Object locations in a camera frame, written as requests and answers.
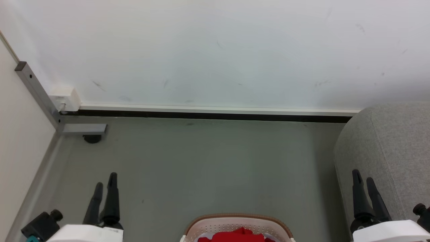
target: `brown basket rim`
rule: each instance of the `brown basket rim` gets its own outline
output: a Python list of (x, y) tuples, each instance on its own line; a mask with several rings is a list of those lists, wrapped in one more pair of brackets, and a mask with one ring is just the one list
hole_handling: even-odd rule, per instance
[(221, 217), (245, 217), (245, 218), (256, 218), (256, 219), (263, 219), (268, 220), (277, 223), (279, 226), (281, 226), (285, 232), (287, 232), (288, 237), (291, 239), (293, 238), (293, 234), (291, 233), (290, 229), (279, 219), (276, 219), (274, 217), (269, 217), (265, 215), (258, 215), (258, 214), (240, 214), (240, 213), (225, 213), (225, 214), (207, 214), (200, 217), (197, 217), (194, 219), (190, 225), (185, 230), (185, 235), (188, 235), (188, 232), (190, 231), (191, 227), (195, 225), (197, 222), (209, 219), (209, 218), (221, 218)]

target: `laundry basket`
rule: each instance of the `laundry basket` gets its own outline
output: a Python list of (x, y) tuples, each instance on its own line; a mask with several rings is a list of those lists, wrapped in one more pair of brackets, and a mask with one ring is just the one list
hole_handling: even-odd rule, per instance
[(241, 227), (254, 234), (268, 233), (280, 242), (295, 242), (289, 228), (280, 220), (252, 214), (209, 214), (196, 218), (185, 230), (180, 242), (194, 242), (203, 233), (230, 232)]

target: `power outlet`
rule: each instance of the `power outlet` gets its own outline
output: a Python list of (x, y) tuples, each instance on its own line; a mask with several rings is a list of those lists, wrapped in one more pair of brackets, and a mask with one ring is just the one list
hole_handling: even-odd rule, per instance
[(81, 105), (78, 93), (73, 87), (57, 87), (49, 97), (59, 111), (78, 111)]

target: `gray fabric upholstery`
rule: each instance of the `gray fabric upholstery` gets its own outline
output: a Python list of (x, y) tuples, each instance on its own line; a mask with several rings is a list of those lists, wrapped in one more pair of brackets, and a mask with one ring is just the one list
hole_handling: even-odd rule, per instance
[(393, 220), (416, 221), (413, 207), (420, 202), (430, 206), (430, 102), (364, 109), (342, 130), (335, 164), (348, 226), (354, 220), (355, 168), (364, 180), (375, 180)]

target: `red cloth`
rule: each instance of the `red cloth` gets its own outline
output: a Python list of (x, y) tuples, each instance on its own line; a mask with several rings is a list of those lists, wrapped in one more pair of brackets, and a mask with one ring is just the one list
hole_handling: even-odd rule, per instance
[(214, 234), (212, 239), (199, 238), (198, 242), (274, 242), (262, 234), (252, 234), (251, 230), (240, 228), (233, 232), (219, 232)]

